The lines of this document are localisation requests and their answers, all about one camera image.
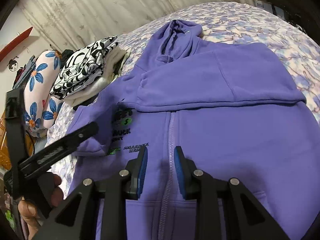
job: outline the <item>orange flower center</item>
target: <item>orange flower center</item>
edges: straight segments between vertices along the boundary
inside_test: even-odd
[[[29,120],[29,126],[32,127],[32,128],[35,127],[36,126],[35,121],[33,121],[32,119]]]

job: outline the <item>human hand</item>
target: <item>human hand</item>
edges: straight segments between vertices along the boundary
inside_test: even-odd
[[[61,188],[58,187],[61,184],[61,178],[56,174],[54,174],[53,177],[55,189],[51,195],[51,204],[54,207],[57,207],[63,200],[63,192]],[[36,232],[38,232],[38,229],[40,227],[38,221],[36,220],[37,218],[39,218],[37,208],[32,203],[22,199],[19,202],[18,210],[21,217],[28,224],[29,240],[31,240]]]

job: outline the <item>metal bolt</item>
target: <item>metal bolt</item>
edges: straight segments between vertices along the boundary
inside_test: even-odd
[[[92,179],[84,179],[82,183],[83,183],[83,185],[85,185],[85,186],[89,186],[89,185],[91,185],[91,183],[92,183]]]
[[[201,171],[201,170],[195,170],[195,171],[193,172],[193,174],[196,175],[197,177],[200,177],[200,176],[203,175],[203,171]]]
[[[129,171],[127,171],[127,170],[121,170],[121,171],[119,171],[119,175],[120,175],[121,177],[128,176],[128,175],[129,175]]]
[[[239,179],[232,178],[232,179],[230,179],[230,183],[234,186],[237,186],[237,185],[239,185],[240,181],[239,181]]]

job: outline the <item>black and white patterned garment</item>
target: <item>black and white patterned garment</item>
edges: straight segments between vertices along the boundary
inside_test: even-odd
[[[104,70],[105,56],[118,46],[116,39],[117,36],[106,37],[75,51],[57,77],[50,95],[62,100],[100,77]]]

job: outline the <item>floral pillow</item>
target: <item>floral pillow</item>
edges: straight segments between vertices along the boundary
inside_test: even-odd
[[[24,90],[26,129],[33,136],[44,135],[43,129],[50,128],[61,108],[62,101],[49,96],[53,82],[60,72],[60,58],[55,51],[43,52],[36,61]]]

